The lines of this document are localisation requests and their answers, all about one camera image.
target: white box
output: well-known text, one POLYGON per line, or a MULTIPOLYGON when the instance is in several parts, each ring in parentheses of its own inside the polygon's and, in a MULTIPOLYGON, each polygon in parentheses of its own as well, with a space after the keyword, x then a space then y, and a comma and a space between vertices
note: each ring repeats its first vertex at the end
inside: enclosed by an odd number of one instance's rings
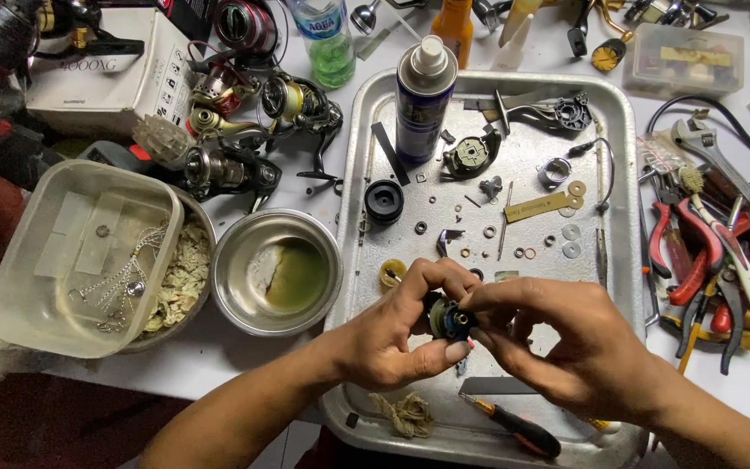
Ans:
MULTIPOLYGON (((115 37, 142 40, 144 54, 34 59, 28 110, 66 135, 131 137, 145 114, 160 114, 183 128, 194 80, 188 39, 154 7, 103 8, 101 27, 115 37)), ((40 50, 57 52, 67 41, 42 41, 40 50)), ((193 53, 201 57, 194 46, 193 53)))

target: metal tray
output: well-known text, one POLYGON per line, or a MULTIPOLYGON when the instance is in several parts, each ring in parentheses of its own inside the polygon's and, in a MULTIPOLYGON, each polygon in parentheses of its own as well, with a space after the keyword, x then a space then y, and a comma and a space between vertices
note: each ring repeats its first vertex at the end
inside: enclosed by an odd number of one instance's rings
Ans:
MULTIPOLYGON (((464 101, 492 99, 499 89, 504 95, 534 92, 553 87, 560 94, 581 90, 589 96, 589 106, 596 122, 575 136, 574 140, 559 138, 526 123, 512 122, 512 132, 502 144, 496 162, 482 176, 467 181, 442 182, 439 178, 443 162, 439 157, 408 171, 411 184, 403 188, 405 205, 401 218, 389 227, 372 226, 366 233, 359 231, 363 212, 363 193, 370 182, 390 178, 391 168, 381 147, 370 131, 370 125, 381 122, 387 135, 395 135, 395 70, 373 76, 361 87, 355 98, 349 136, 345 185, 341 202, 338 242, 343 252, 344 284, 337 304, 326 317, 326 330, 338 327, 372 304, 382 293, 378 282, 381 263, 390 258, 408 266, 418 257, 438 259, 435 243, 442 229, 465 229, 461 239, 447 246, 447 253, 467 268, 484 272, 485 282, 493 281, 496 271, 519 271, 522 275, 548 277, 566 281, 598 281, 595 263, 595 229, 605 229, 609 251, 609 292, 623 316, 642 340, 646 337, 641 306, 641 255, 638 228, 638 184, 636 176, 635 119, 629 101, 611 84, 582 75, 531 73, 460 72, 453 101, 447 110, 445 128, 457 141, 469 135, 484 135, 483 115, 464 110, 464 101), (503 208, 509 181, 514 182, 512 204, 547 194, 536 178, 536 166, 546 159, 565 156, 574 145, 606 137, 615 151, 615 186, 610 209, 600 216, 595 205, 609 184, 609 156, 599 145, 586 155, 570 159, 572 175, 559 189, 566 189, 573 180, 583 181, 588 189, 584 207, 575 216, 563 218, 557 211, 517 221, 507 227, 503 258, 497 262, 497 246, 503 223, 503 208), (417 182, 417 175, 426 181, 417 182), (500 175, 503 191, 498 205, 490 205, 479 190, 479 181, 500 175), (482 205, 476 208, 468 195, 482 205), (434 204, 430 196, 437 198, 434 204), (463 217, 456 222, 456 207, 463 217), (414 231, 415 224, 428 224, 426 233, 414 231), (566 258, 561 246, 565 242, 561 228, 574 223, 581 229, 578 244, 582 252, 577 259, 566 258), (483 236, 484 227, 497 229, 493 239, 483 236), (557 243, 547 247, 543 240, 555 235, 557 243), (469 247, 464 258, 460 250, 469 247), (536 258, 516 259, 517 247, 534 248, 536 258)), ((436 155, 450 149, 440 140, 436 155)), ((557 333, 537 326, 532 335, 533 350, 545 355, 557 343, 557 333)), ((430 340, 429 336, 410 339, 411 348, 430 340)), ((416 390, 430 403, 435 430, 428 439, 411 440, 396 436, 390 423, 382 418, 368 398, 368 391, 354 385, 339 386, 321 399, 321 408, 328 425, 343 441, 354 446, 421 456, 450 462, 495 467, 592 467, 608 469, 634 465, 647 433, 624 424, 620 432, 605 438, 605 444, 589 443, 594 431, 574 415, 550 404, 539 395, 493 396, 489 399, 508 410, 534 421, 552 432, 562 443, 562 453, 546 461, 525 452, 502 428, 484 414, 467 405, 457 391, 464 377, 507 376, 493 357, 477 344, 468 361, 467 374, 457 377, 455 370, 422 380, 406 388, 388 393, 390 401, 398 400, 416 390), (360 419, 354 428, 346 425, 350 413, 360 419)))

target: white table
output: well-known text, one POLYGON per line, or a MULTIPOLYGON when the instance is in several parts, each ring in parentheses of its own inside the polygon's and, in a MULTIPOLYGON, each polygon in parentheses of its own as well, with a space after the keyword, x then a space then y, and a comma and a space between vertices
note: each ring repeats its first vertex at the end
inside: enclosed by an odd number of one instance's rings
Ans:
MULTIPOLYGON (((349 11, 361 4, 361 0, 349 1, 349 11)), ((601 74, 589 63, 589 58, 573 59, 566 38, 569 21, 575 13, 567 6, 550 5, 540 9, 533 22, 528 36, 526 57, 521 72, 541 73, 581 73, 601 76, 610 83, 621 87, 622 65, 609 74, 601 74)), ((412 15, 410 20, 422 35, 429 31, 432 17, 438 10, 429 9, 412 15)), ((746 44, 746 81, 745 88, 724 99, 724 103, 737 115, 743 126, 750 133, 750 112, 746 105, 750 102, 750 22, 748 15, 741 11, 732 11, 731 19, 714 26, 712 31, 738 34, 745 37, 746 44)), ((395 67, 398 57, 415 41, 411 35, 398 26, 394 17, 381 8, 378 11, 377 33, 381 27, 388 26, 393 32, 381 47, 365 62, 358 61, 357 71, 352 80, 342 89, 329 92, 329 98, 337 101, 344 115, 352 113, 352 100, 361 84, 376 72, 395 67)), ((470 57, 470 69, 488 69, 497 48, 497 36, 500 29, 489 37, 485 26, 474 17, 474 44, 470 57)), ((598 17, 592 13, 589 20, 589 50, 597 47, 607 37, 616 37, 598 17)), ((290 26, 292 33, 288 53, 283 60, 283 68, 292 75, 308 77, 310 67, 304 53, 303 40, 290 26)), ((356 44, 366 41, 357 31, 352 30, 356 44)), ((652 113, 662 101, 652 99, 630 98, 636 113, 636 129, 641 133, 647 126, 652 113)), ((668 127, 683 114, 665 114, 659 128, 668 127)), ((725 155, 734 163, 742 174, 750 179, 750 152, 728 130, 723 122, 710 122, 719 128, 719 139, 725 155)), ((328 149, 325 158, 326 171, 331 175, 342 177, 345 167, 345 155, 349 139, 349 124, 346 123, 328 149)), ((265 208, 287 207, 308 212, 321 220, 328 229, 336 232, 334 217, 339 211, 340 198, 334 194, 330 185, 320 186, 315 179, 298 178, 295 175, 311 167, 311 150, 295 149, 295 145, 306 147, 300 139, 291 139, 283 143, 283 155, 272 155, 272 159, 283 169, 283 181, 274 195, 268 200, 265 208), (306 188, 314 187, 312 195, 306 195, 306 188)), ((645 189, 647 205, 651 202, 652 191, 645 189)), ((237 219, 244 215, 252 195, 220 196, 204 204, 205 209, 214 220, 217 236, 237 219)), ((652 228, 654 218, 650 211, 648 226, 652 228)), ((322 330, 322 324, 300 336, 286 339, 263 339, 248 336, 235 325, 227 321, 209 301, 205 310, 179 336, 154 350, 133 356, 108 357, 99 364, 97 370, 87 370, 74 361, 57 367, 52 373, 62 377, 91 381, 108 386, 118 386, 142 390, 154 394, 198 399, 214 387, 224 383, 238 374, 258 367, 269 360, 279 357, 292 348, 302 345, 322 330)), ((654 353, 676 363, 673 354, 677 341, 660 326, 648 329, 648 347, 654 353)), ((740 353, 731 363, 731 374, 724 377, 719 374, 719 354, 695 350, 687 368, 687 377, 708 390, 728 405, 750 416, 750 352, 740 353)))

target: orange bottle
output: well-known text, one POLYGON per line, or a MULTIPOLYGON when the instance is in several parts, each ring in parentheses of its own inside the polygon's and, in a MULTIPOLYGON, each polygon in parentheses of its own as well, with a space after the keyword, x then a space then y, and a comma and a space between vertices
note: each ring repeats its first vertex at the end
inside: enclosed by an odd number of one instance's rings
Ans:
POLYGON ((433 18, 430 33, 442 38, 444 45, 456 55, 459 69, 467 68, 467 57, 474 40, 471 22, 472 0, 444 0, 442 11, 433 18))

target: white spray cap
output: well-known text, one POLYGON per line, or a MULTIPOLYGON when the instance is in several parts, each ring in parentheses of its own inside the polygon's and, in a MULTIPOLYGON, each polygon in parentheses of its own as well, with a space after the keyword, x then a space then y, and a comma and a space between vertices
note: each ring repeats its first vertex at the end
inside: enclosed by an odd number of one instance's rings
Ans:
POLYGON ((508 41, 508 47, 521 49, 526 45, 526 37, 528 37, 528 30, 531 28, 532 19, 534 19, 534 15, 531 13, 523 19, 523 23, 520 24, 520 27, 514 32, 514 36, 508 41))
POLYGON ((441 72, 447 65, 442 38, 434 34, 422 38, 422 43, 412 55, 416 70, 425 75, 441 72))

